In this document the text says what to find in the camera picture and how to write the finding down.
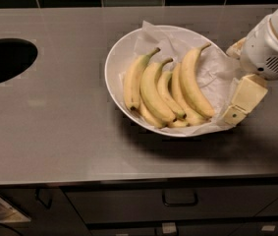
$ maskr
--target banana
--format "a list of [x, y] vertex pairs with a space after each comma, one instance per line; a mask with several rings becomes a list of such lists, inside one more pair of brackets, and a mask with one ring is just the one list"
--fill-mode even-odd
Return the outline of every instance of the banana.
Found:
[[155, 128], [161, 129], [166, 127], [166, 123], [161, 121], [160, 119], [153, 116], [147, 107], [145, 106], [142, 99], [140, 99], [138, 113], [144, 118], [145, 122], [154, 126]]
[[177, 63], [173, 72], [172, 72], [172, 79], [171, 79], [171, 93], [172, 97], [176, 100], [176, 102], [185, 110], [187, 116], [186, 120], [192, 126], [201, 125], [207, 120], [198, 114], [195, 110], [193, 110], [185, 101], [183, 94], [181, 92], [180, 87], [180, 71], [181, 71], [181, 63]]
[[189, 127], [190, 123], [187, 120], [177, 120], [175, 122], [169, 122], [168, 127], [169, 128], [186, 128]]
[[147, 109], [155, 117], [167, 123], [176, 121], [177, 118], [174, 112], [160, 97], [157, 90], [157, 82], [161, 75], [162, 68], [172, 61], [172, 58], [168, 58], [163, 62], [153, 62], [149, 64], [144, 70], [140, 81], [140, 94]]
[[163, 71], [157, 83], [157, 90], [163, 101], [170, 107], [176, 114], [178, 119], [184, 119], [186, 113], [184, 109], [172, 98], [169, 92], [169, 82], [172, 77], [171, 71]]
[[183, 96], [189, 106], [206, 118], [211, 118], [215, 111], [201, 92], [196, 81], [196, 68], [201, 52], [210, 46], [210, 42], [191, 49], [184, 57], [180, 72], [180, 85]]
[[126, 107], [131, 111], [139, 108], [139, 83], [141, 75], [150, 58], [159, 51], [160, 49], [157, 47], [148, 54], [140, 55], [126, 71], [123, 82], [123, 97]]

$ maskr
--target black cable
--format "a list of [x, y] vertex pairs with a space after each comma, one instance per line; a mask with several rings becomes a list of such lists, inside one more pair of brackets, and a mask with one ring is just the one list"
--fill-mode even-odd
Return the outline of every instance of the black cable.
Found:
[[21, 232], [19, 232], [18, 230], [14, 229], [13, 227], [9, 226], [9, 225], [6, 225], [6, 224], [3, 224], [3, 223], [0, 223], [0, 226], [2, 227], [5, 227], [11, 231], [14, 231], [16, 234], [20, 235], [20, 236], [24, 236]]

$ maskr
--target speaker grille vent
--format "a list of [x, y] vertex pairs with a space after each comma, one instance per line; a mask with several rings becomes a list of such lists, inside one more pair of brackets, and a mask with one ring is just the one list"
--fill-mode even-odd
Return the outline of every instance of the speaker grille vent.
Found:
[[278, 57], [269, 57], [266, 59], [266, 66], [269, 70], [278, 74]]

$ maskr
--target bowl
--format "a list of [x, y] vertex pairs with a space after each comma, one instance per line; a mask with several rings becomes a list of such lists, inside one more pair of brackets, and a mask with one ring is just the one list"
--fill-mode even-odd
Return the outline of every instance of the bowl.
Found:
[[[170, 35], [170, 37], [174, 39], [180, 39], [184, 42], [189, 43], [192, 46], [200, 46], [204, 41], [209, 41], [213, 48], [216, 49], [219, 54], [224, 57], [226, 56], [220, 48], [214, 44], [209, 39], [205, 38], [201, 34], [198, 34], [189, 29], [183, 29], [172, 26], [157, 26], [160, 30]], [[181, 132], [181, 130], [175, 129], [157, 129], [153, 126], [147, 124], [142, 118], [130, 112], [123, 100], [123, 85], [122, 85], [122, 75], [125, 74], [126, 70], [129, 68], [129, 65], [135, 58], [135, 49], [136, 43], [139, 35], [141, 34], [142, 29], [136, 29], [125, 36], [123, 36], [120, 40], [118, 40], [114, 46], [111, 48], [105, 63], [105, 82], [111, 97], [117, 106], [121, 109], [121, 111], [128, 116], [133, 122], [141, 125], [146, 130], [164, 135], [169, 137], [190, 137], [195, 135], [200, 135], [203, 133], [214, 132], [214, 127], [208, 127], [208, 129], [203, 130], [201, 132]]]

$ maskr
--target countertop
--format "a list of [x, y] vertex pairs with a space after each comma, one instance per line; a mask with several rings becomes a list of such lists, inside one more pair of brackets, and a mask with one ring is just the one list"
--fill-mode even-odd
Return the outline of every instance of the countertop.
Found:
[[30, 68], [0, 84], [0, 185], [278, 176], [278, 81], [238, 127], [186, 139], [132, 123], [104, 81], [109, 50], [142, 21], [196, 31], [226, 50], [274, 8], [0, 10], [0, 38], [38, 48]]

